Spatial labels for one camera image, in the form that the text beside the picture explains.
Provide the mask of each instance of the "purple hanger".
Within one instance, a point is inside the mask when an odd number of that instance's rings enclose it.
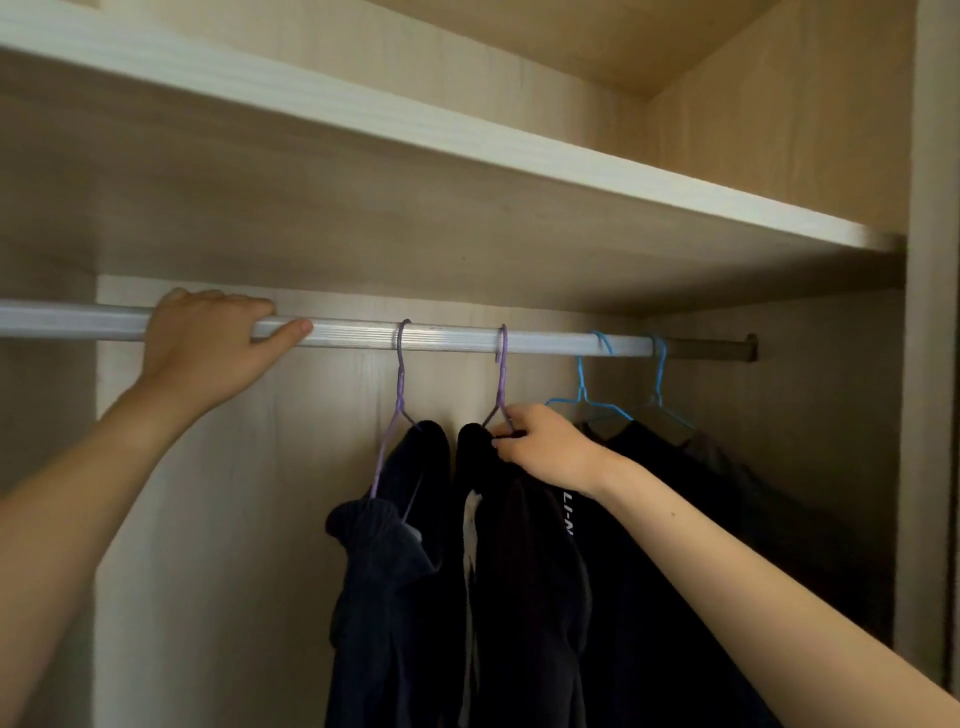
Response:
[[[380,441],[380,454],[376,458],[376,471],[373,473],[373,485],[370,488],[370,497],[376,497],[376,487],[380,483],[380,473],[383,471],[383,458],[387,452],[387,443],[390,440],[390,433],[394,430],[396,421],[403,415],[414,427],[417,423],[407,414],[406,401],[403,398],[403,388],[406,382],[406,369],[403,366],[403,327],[411,323],[410,319],[404,319],[396,329],[396,358],[399,361],[399,367],[396,370],[396,405],[394,406],[394,416],[387,425],[387,431],[383,433],[383,439]]]
[[[510,428],[510,431],[513,433],[514,423],[511,421],[510,416],[507,414],[507,325],[504,324],[500,327],[500,332],[503,335],[503,344],[500,347],[500,351],[496,353],[494,361],[500,362],[500,381],[496,386],[496,404],[493,406],[491,413],[487,415],[487,419],[483,421],[483,426],[486,427],[490,420],[493,419],[493,415],[496,414],[497,410],[503,413],[503,419],[507,421],[507,427]]]

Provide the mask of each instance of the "forearm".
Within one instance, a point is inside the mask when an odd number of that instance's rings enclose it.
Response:
[[[785,728],[960,725],[960,704],[639,465],[591,490],[701,617]]]
[[[93,573],[163,452],[186,426],[134,388],[74,448],[0,501],[0,726],[14,725]]]

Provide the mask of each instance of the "closet rod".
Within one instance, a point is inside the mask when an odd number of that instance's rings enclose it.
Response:
[[[151,308],[128,306],[15,301],[0,299],[0,337],[27,339],[95,339],[142,341]],[[253,338],[269,336],[290,321],[291,316],[269,316],[253,327]],[[303,347],[331,349],[394,349],[395,322],[311,319],[313,332]],[[486,352],[499,348],[499,328],[445,327],[408,324],[403,330],[403,349],[421,352]],[[649,336],[607,337],[615,356],[651,356],[655,342]],[[671,358],[717,361],[755,361],[756,338],[746,341],[667,339]],[[510,331],[510,353],[609,356],[592,333]]]

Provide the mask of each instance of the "clothes hanger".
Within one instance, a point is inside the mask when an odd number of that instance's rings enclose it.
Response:
[[[601,343],[603,343],[604,346],[607,347],[607,351],[610,353],[610,355],[613,356],[613,347],[611,346],[610,339],[607,338],[607,335],[602,331],[591,331],[590,333],[592,333],[598,339],[600,339]],[[621,417],[626,418],[630,422],[634,420],[633,417],[628,415],[626,412],[624,412],[615,404],[606,404],[604,402],[592,401],[590,399],[589,394],[587,394],[587,384],[584,381],[584,358],[582,356],[577,357],[577,375],[580,378],[580,386],[577,388],[576,400],[568,400],[563,397],[554,397],[550,400],[547,400],[546,404],[549,406],[554,402],[563,402],[564,404],[580,404],[581,402],[583,402],[584,404],[589,404],[592,407],[601,407],[603,409],[609,409],[615,412],[616,414],[620,415]]]
[[[652,335],[650,338],[654,340],[656,346],[660,347],[660,363],[657,365],[657,378],[654,380],[654,393],[650,396],[650,401],[647,402],[647,404],[655,406],[674,422],[679,423],[688,429],[696,429],[694,425],[691,425],[676,412],[673,412],[663,406],[663,370],[666,368],[666,342],[656,335]]]
[[[499,362],[500,364],[500,380],[496,385],[496,404],[493,406],[490,414],[487,415],[487,419],[483,421],[483,426],[486,427],[490,424],[490,420],[493,419],[498,411],[503,414],[503,419],[507,422],[507,427],[510,429],[510,433],[514,434],[516,430],[514,429],[514,422],[510,419],[510,415],[507,414],[507,325],[504,324],[500,327],[501,334],[501,344],[500,351],[497,352],[493,361]]]
[[[399,362],[396,370],[396,404],[394,405],[394,416],[390,419],[390,424],[387,425],[387,430],[383,433],[383,439],[380,441],[380,454],[376,458],[376,471],[373,473],[373,485],[370,488],[370,497],[376,497],[376,489],[380,484],[380,474],[383,472],[383,460],[387,453],[387,443],[390,441],[390,433],[393,432],[394,425],[396,425],[396,421],[400,419],[400,415],[407,418],[409,423],[414,427],[419,427],[417,422],[407,414],[406,400],[403,398],[403,390],[406,385],[406,367],[403,365],[403,327],[410,323],[410,319],[404,319],[400,322],[396,330],[396,359]]]

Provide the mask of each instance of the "blue hanger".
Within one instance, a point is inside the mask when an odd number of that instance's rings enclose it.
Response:
[[[600,341],[607,347],[607,351],[613,356],[613,347],[610,345],[610,339],[602,333],[601,331],[591,331],[593,335],[600,339]],[[615,404],[605,404],[603,402],[591,401],[589,395],[587,394],[587,384],[584,382],[584,358],[582,356],[577,357],[577,375],[580,378],[580,386],[577,388],[577,399],[576,400],[567,400],[563,397],[554,397],[550,400],[547,400],[547,405],[553,404],[554,402],[562,402],[564,404],[589,404],[593,407],[603,407],[604,409],[610,409],[621,417],[626,418],[630,422],[634,420],[630,415],[624,412]]]
[[[659,336],[651,336],[650,338],[660,346],[660,363],[657,365],[657,378],[654,381],[654,393],[650,396],[649,403],[656,406],[658,410],[662,411],[663,414],[672,419],[674,422],[680,423],[689,429],[696,429],[696,427],[691,425],[676,412],[671,412],[669,409],[663,406],[663,370],[666,368],[666,342],[663,341],[663,339],[661,339]]]

